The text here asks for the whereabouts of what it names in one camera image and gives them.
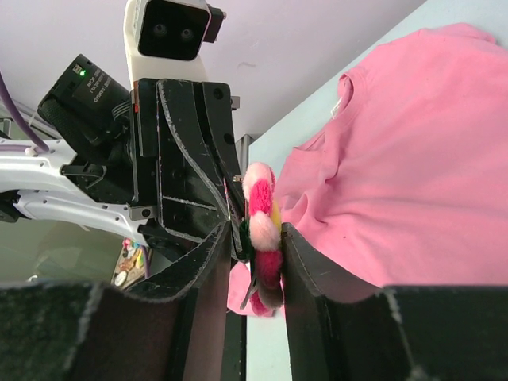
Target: rope toy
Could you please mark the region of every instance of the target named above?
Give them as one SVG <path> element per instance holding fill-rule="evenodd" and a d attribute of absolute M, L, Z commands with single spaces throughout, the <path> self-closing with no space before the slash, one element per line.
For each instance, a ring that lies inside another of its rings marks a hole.
<path fill-rule="evenodd" d="M 242 303 L 249 300 L 252 310 L 264 316 L 283 305 L 280 250 L 282 222 L 279 206 L 273 199 L 275 175 L 263 163 L 248 166 L 242 179 L 248 214 L 241 225 L 242 246 L 250 260 L 251 285 Z"/>

